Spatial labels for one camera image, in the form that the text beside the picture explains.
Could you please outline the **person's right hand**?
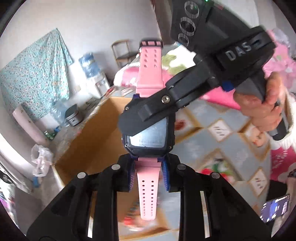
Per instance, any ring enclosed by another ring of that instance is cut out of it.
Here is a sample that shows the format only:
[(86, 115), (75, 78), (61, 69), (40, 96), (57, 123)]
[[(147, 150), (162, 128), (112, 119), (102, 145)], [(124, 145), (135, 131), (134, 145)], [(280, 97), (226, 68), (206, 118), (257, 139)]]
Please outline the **person's right hand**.
[(267, 78), (266, 91), (264, 102), (253, 95), (238, 92), (233, 94), (242, 114), (249, 117), (251, 123), (260, 132), (274, 130), (282, 120), (281, 113), (285, 109), (286, 88), (278, 72), (272, 72)]

